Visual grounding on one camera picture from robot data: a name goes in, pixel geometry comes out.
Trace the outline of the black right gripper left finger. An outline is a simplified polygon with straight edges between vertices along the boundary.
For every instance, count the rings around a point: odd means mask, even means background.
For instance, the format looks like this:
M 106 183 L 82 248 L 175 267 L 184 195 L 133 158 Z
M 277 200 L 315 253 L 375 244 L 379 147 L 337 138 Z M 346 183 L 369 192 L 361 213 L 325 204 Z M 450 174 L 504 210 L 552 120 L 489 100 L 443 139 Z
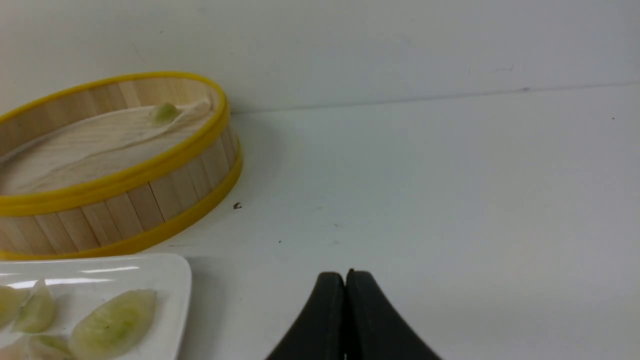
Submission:
M 341 274 L 318 274 L 305 306 L 268 360 L 342 360 L 344 305 L 345 282 Z

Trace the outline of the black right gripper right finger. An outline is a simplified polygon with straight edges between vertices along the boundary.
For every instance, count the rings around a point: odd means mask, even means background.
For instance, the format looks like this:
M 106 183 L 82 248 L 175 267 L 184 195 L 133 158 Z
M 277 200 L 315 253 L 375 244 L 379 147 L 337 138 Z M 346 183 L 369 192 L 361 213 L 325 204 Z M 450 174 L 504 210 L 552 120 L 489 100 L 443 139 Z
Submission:
M 347 360 L 439 360 L 409 326 L 372 273 L 350 269 L 346 276 Z

